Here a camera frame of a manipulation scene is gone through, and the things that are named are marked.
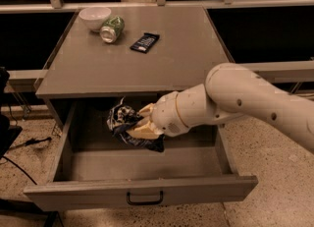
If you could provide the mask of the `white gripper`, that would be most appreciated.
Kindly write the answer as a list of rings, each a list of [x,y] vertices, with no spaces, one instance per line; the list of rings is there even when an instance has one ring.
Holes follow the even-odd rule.
[[[177,108],[179,93],[173,91],[163,95],[155,104],[149,103],[138,111],[142,117],[151,113],[152,122],[133,127],[127,133],[136,139],[156,140],[161,135],[176,137],[188,132],[188,127],[180,118]]]

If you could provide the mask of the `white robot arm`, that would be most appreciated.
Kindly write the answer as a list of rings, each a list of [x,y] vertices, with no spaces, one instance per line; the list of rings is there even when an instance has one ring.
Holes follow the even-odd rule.
[[[222,125],[243,115],[257,118],[314,151],[314,102],[283,91],[233,63],[215,66],[203,84],[173,91],[143,107],[128,133],[138,139],[176,137],[200,125]]]

